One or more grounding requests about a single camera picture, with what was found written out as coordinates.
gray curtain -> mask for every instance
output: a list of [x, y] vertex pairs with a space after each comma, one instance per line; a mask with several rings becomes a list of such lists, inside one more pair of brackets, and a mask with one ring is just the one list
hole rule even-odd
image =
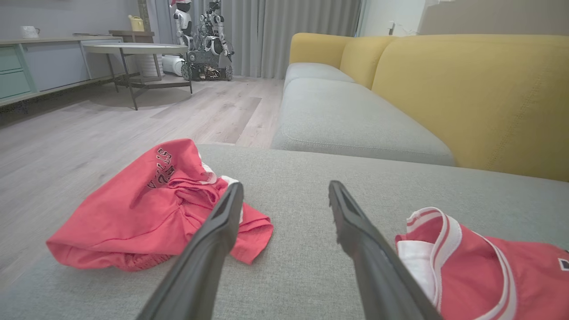
[[[209, 0], [193, 0], [194, 27]], [[361, 0], [222, 0], [233, 73], [284, 79], [292, 36], [298, 32], [354, 36]]]

wooden floor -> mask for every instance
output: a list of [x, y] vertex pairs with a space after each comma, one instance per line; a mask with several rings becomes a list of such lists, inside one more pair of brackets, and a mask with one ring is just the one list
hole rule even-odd
[[282, 88], [275, 79], [197, 82], [192, 95], [189, 87], [149, 90], [135, 111], [126, 88], [106, 84], [8, 118], [0, 128], [0, 290], [47, 251], [87, 195], [154, 145], [191, 138], [268, 148]]

drawer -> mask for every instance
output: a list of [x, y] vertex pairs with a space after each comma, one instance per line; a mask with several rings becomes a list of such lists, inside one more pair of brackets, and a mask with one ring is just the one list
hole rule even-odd
[[0, 99], [30, 91], [23, 71], [0, 74]]
[[14, 47], [0, 47], [0, 71], [20, 69], [21, 67]]

gray upholstery fabric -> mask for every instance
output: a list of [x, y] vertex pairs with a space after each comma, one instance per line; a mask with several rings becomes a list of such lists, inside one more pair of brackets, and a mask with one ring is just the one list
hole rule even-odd
[[[342, 181], [393, 241], [426, 206], [470, 229], [569, 248], [569, 183], [448, 166], [232, 146], [198, 146], [275, 225], [248, 266], [228, 257], [215, 319], [363, 319], [353, 264], [336, 244], [328, 182]], [[0, 297], [9, 319], [134, 319], [172, 261], [149, 270], [74, 270], [46, 256]]]
[[286, 69], [284, 88], [286, 89], [291, 81], [303, 78], [355, 82], [350, 76], [331, 65], [323, 63], [297, 62], [290, 64]]
[[453, 166], [434, 134], [367, 88], [297, 79], [283, 94], [273, 149]]

table leg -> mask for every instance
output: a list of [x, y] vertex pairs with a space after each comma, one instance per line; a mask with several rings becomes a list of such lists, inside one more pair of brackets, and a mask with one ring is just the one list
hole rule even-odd
[[130, 96], [133, 98], [133, 104], [134, 104], [134, 110], [138, 110], [138, 106], [137, 106], [137, 101], [134, 97], [134, 93], [133, 93], [133, 87], [130, 86], [130, 75], [129, 75], [129, 69], [126, 66], [126, 58], [125, 58], [125, 53], [122, 52], [122, 48], [119, 48], [119, 51], [121, 52], [121, 58], [122, 58], [122, 65], [125, 66], [125, 78], [126, 78], [126, 84], [129, 87], [129, 91], [130, 91]]
[[152, 55], [154, 57], [154, 66], [156, 67], [156, 75], [157, 77], [160, 78], [160, 80], [162, 80], [162, 75], [160, 74], [160, 66], [158, 65], [158, 58], [156, 57], [156, 54]]
[[117, 79], [114, 78], [113, 65], [110, 62], [110, 54], [107, 54], [107, 62], [109, 63], [110, 75], [113, 77], [114, 89], [118, 93]]

